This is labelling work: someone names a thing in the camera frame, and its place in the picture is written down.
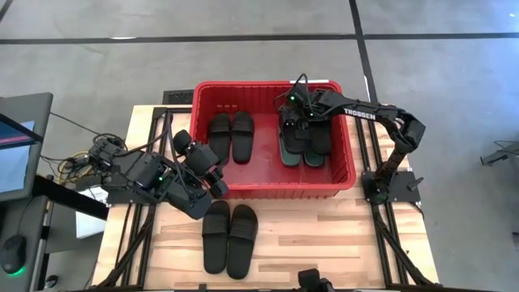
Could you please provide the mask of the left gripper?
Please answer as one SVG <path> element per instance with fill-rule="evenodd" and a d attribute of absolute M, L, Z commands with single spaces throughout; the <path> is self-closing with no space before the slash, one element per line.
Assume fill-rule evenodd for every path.
<path fill-rule="evenodd" d="M 182 163 L 188 173 L 204 183 L 215 199 L 221 199 L 228 193 L 218 157 L 208 144 L 194 141 L 187 131 L 181 130 L 173 137 L 173 148 L 184 157 Z"/>

